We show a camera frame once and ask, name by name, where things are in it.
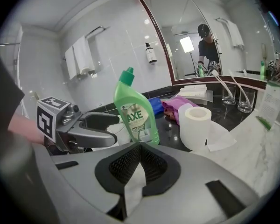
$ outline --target green bottle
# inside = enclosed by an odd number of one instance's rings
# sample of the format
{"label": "green bottle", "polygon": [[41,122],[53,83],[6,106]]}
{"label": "green bottle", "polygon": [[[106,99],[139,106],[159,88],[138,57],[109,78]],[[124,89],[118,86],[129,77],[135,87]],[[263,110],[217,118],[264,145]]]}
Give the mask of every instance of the green bottle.
{"label": "green bottle", "polygon": [[261,67],[260,67],[260,79],[265,80],[265,72],[266,72],[266,66],[263,61],[261,61]]}
{"label": "green bottle", "polygon": [[159,144],[153,108],[142,94],[131,88],[135,75],[129,67],[121,73],[114,93],[114,104],[133,142]]}
{"label": "green bottle", "polygon": [[202,69],[202,65],[198,65],[199,77],[204,77],[204,72]]}

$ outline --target blue cloth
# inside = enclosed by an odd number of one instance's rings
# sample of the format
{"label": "blue cloth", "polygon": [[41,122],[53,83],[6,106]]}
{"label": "blue cloth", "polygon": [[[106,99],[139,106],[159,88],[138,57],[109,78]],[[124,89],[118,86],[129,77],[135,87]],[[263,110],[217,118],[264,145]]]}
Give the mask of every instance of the blue cloth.
{"label": "blue cloth", "polygon": [[162,105],[160,98],[158,98],[158,97],[151,98],[151,99],[149,99],[149,102],[150,102],[151,106],[153,107],[153,111],[154,111],[155,115],[158,113],[164,112],[164,107]]}

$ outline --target blue light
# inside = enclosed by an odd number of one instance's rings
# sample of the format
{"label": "blue light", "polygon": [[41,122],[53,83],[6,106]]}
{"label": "blue light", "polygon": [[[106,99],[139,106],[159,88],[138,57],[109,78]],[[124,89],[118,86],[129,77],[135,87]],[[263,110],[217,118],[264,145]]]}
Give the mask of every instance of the blue light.
{"label": "blue light", "polygon": [[277,18],[275,17],[275,15],[269,11],[270,16],[272,17],[272,19],[275,21],[276,25],[279,26],[279,23],[277,21]]}

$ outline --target purple cloth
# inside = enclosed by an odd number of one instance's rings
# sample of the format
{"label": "purple cloth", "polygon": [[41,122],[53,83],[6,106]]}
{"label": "purple cloth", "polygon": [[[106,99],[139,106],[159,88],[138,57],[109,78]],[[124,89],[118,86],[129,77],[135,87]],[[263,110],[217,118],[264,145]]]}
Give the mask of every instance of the purple cloth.
{"label": "purple cloth", "polygon": [[175,120],[178,125],[179,125],[178,109],[184,104],[191,104],[193,107],[198,106],[192,101],[181,96],[176,96],[173,99],[162,101],[162,105],[164,107],[164,113],[169,115],[169,113],[172,112],[174,114]]}

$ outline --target glass cup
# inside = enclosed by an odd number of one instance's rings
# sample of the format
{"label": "glass cup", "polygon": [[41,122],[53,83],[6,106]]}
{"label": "glass cup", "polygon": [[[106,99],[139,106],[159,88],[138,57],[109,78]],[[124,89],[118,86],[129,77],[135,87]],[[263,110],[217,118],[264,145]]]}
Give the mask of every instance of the glass cup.
{"label": "glass cup", "polygon": [[227,105],[234,105],[235,104],[235,90],[236,90],[236,86],[235,84],[226,84],[228,89],[231,91],[233,97],[231,98],[231,96],[229,95],[228,91],[223,87],[223,96],[222,96],[222,101],[224,104]]}
{"label": "glass cup", "polygon": [[243,88],[243,90],[250,101],[250,105],[248,105],[246,97],[241,92],[239,95],[238,110],[244,113],[251,113],[255,99],[255,90],[250,88]]}

